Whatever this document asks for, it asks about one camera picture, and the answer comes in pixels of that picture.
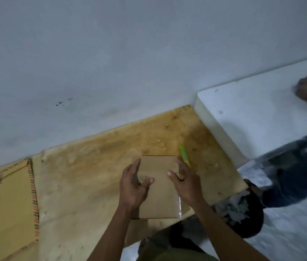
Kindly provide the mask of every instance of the forearm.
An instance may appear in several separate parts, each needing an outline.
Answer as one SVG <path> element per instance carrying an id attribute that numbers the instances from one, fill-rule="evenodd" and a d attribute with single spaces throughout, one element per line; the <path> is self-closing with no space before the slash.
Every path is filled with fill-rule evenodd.
<path id="1" fill-rule="evenodd" d="M 200 202 L 193 209 L 206 229 L 209 240 L 221 261 L 268 261 L 265 256 L 236 234 L 207 202 Z"/>
<path id="2" fill-rule="evenodd" d="M 120 260 L 130 217 L 130 212 L 125 207 L 117 208 L 108 228 L 87 261 Z"/>

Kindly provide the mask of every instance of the yellow envelope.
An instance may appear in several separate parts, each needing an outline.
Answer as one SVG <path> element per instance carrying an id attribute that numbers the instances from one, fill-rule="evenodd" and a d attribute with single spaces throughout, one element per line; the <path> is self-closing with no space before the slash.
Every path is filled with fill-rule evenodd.
<path id="1" fill-rule="evenodd" d="M 0 167 L 0 261 L 38 241 L 38 204 L 31 161 Z"/>

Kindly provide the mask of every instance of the person's left hand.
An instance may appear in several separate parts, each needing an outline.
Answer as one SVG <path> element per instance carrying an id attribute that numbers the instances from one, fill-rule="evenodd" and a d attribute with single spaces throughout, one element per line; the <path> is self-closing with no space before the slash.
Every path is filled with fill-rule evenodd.
<path id="1" fill-rule="evenodd" d="M 120 202 L 119 207 L 133 212 L 145 200 L 148 187 L 154 182 L 153 178 L 145 180 L 138 185 L 134 182 L 133 176 L 138 172 L 140 158 L 134 164 L 128 165 L 122 172 L 120 180 Z"/>

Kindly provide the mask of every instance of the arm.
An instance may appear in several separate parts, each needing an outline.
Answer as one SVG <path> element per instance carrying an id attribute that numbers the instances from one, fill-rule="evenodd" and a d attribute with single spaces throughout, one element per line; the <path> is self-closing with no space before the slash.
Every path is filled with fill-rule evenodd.
<path id="1" fill-rule="evenodd" d="M 182 200 L 195 211 L 220 260 L 268 261 L 265 256 L 244 241 L 211 209 L 203 198 L 199 175 L 180 159 L 178 164 L 179 171 L 185 176 L 185 179 L 181 181 L 172 171 L 168 171 L 168 176 L 174 182 Z"/>
<path id="2" fill-rule="evenodd" d="M 117 210 L 87 261 L 120 260 L 131 215 L 144 201 L 147 188 L 154 182 L 154 179 L 147 179 L 141 185 L 134 183 L 133 175 L 138 172 L 139 165 L 140 159 L 137 159 L 123 170 Z"/>

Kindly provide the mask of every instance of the hand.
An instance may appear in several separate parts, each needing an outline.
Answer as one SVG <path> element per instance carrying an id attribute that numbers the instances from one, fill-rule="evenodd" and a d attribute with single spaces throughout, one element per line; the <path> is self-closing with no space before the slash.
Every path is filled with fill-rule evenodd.
<path id="1" fill-rule="evenodd" d="M 153 178 L 145 180 L 140 185 L 134 182 L 133 176 L 138 172 L 139 166 L 140 158 L 123 170 L 120 180 L 119 207 L 124 207 L 130 213 L 142 204 L 147 196 L 148 187 L 154 182 Z"/>
<path id="2" fill-rule="evenodd" d="M 194 209 L 201 202 L 205 202 L 200 177 L 181 158 L 177 159 L 177 163 L 179 164 L 179 172 L 185 176 L 185 179 L 180 180 L 173 171 L 168 171 L 167 174 L 182 200 Z"/>

